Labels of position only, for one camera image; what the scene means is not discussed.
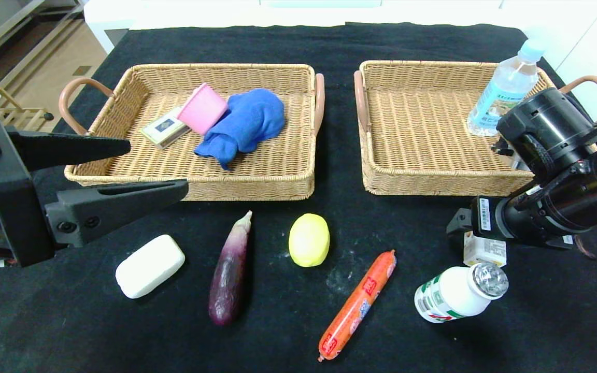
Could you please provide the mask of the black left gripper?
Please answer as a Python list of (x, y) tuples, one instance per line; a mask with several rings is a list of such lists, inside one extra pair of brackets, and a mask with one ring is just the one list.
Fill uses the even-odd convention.
[(126, 139), (16, 131), (0, 124), (0, 264), (27, 267), (83, 247), (187, 196), (185, 179), (60, 191), (40, 206), (29, 171), (126, 155)]

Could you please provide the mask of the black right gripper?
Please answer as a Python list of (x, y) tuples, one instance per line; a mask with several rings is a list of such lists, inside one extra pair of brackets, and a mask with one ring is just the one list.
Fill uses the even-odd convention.
[(527, 210), (517, 206), (528, 197), (477, 196), (471, 208), (460, 208), (446, 225), (446, 235), (474, 230), (478, 237), (499, 241), (532, 241), (533, 231)]

